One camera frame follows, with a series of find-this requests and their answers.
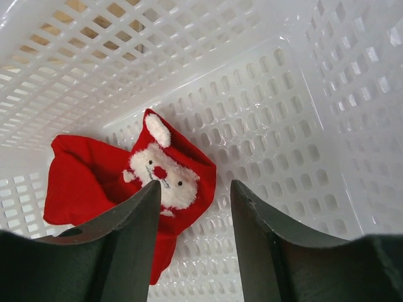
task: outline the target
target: red fabric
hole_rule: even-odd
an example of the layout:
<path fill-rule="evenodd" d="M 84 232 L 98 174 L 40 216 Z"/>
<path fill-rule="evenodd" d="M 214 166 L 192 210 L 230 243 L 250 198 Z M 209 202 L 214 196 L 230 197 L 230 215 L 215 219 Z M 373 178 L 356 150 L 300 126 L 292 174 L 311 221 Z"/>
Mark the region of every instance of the red fabric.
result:
<path fill-rule="evenodd" d="M 142 186 L 139 179 L 126 183 L 123 170 L 130 171 L 132 154 L 156 143 L 146 125 L 145 117 L 155 114 L 145 111 L 143 130 L 131 152 L 112 147 L 91 138 L 59 135 L 52 143 L 55 158 L 50 165 L 44 219 L 55 225 L 79 225 L 119 204 Z M 183 210 L 170 210 L 174 217 L 160 215 L 156 249 L 150 284 L 155 284 L 161 272 L 171 262 L 177 236 L 188 228 L 211 205 L 215 192 L 216 167 L 200 150 L 160 117 L 171 134 L 171 145 L 163 152 L 178 164 L 193 170 L 200 179 L 195 201 Z M 154 170 L 164 178 L 167 169 Z"/>

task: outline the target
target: plush toy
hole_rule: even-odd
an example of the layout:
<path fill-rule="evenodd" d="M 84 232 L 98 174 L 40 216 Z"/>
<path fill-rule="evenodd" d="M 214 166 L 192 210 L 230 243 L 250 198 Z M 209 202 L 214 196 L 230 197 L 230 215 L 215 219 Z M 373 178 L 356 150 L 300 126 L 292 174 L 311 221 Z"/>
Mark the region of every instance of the plush toy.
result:
<path fill-rule="evenodd" d="M 151 109 L 129 153 L 90 138 L 52 143 L 44 218 L 78 225 L 125 201 L 151 180 L 161 183 L 161 215 L 150 284 L 171 262 L 177 236 L 211 205 L 216 167 Z"/>

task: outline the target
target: black plastic part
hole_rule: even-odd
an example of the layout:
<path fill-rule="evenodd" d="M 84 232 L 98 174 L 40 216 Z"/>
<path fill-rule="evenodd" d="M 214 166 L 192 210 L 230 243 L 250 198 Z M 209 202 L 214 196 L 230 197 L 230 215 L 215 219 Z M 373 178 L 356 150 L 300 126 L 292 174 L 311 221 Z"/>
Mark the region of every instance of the black plastic part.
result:
<path fill-rule="evenodd" d="M 403 301 L 403 236 L 318 232 L 239 181 L 231 210 L 245 302 Z"/>
<path fill-rule="evenodd" d="M 0 301 L 146 301 L 161 187 L 58 237 L 0 231 Z"/>

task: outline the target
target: perforated plastic surface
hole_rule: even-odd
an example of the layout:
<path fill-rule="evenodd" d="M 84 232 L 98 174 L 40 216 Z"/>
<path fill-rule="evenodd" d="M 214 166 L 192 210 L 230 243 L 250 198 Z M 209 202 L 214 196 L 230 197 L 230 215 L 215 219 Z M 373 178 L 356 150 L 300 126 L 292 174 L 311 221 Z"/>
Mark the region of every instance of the perforated plastic surface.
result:
<path fill-rule="evenodd" d="M 403 231 L 403 3 L 136 3 L 47 1 L 0 52 L 1 228 L 66 229 L 42 220 L 51 139 L 128 150 L 153 107 L 217 164 L 218 183 L 149 301 L 243 301 L 234 178 L 325 233 Z"/>

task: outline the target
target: plush toy face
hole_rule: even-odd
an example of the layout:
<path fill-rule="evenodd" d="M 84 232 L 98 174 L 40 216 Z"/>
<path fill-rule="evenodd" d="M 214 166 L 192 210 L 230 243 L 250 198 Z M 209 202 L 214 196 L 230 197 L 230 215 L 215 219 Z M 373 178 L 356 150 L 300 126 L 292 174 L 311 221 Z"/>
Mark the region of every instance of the plush toy face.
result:
<path fill-rule="evenodd" d="M 183 210 L 195 201 L 199 177 L 191 169 L 179 165 L 164 153 L 171 140 L 169 130 L 156 115 L 146 117 L 146 126 L 157 142 L 135 152 L 130 158 L 130 171 L 123 171 L 125 182 L 140 179 L 142 186 L 151 180 L 161 183 L 162 215 L 174 216 L 169 209 Z"/>

